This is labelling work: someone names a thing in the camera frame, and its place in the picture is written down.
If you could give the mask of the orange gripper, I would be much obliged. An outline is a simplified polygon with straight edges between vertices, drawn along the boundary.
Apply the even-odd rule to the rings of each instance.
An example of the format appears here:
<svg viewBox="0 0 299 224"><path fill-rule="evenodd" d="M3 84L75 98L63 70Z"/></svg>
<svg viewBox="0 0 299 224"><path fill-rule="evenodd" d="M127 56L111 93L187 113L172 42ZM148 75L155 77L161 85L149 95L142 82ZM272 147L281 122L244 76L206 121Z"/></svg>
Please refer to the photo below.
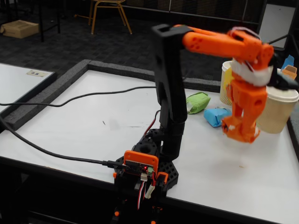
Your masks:
<svg viewBox="0 0 299 224"><path fill-rule="evenodd" d="M266 87L256 87L245 81L232 80L226 86L227 96L232 102L231 126L242 123L242 132L255 131L256 119L265 108Z"/></svg>

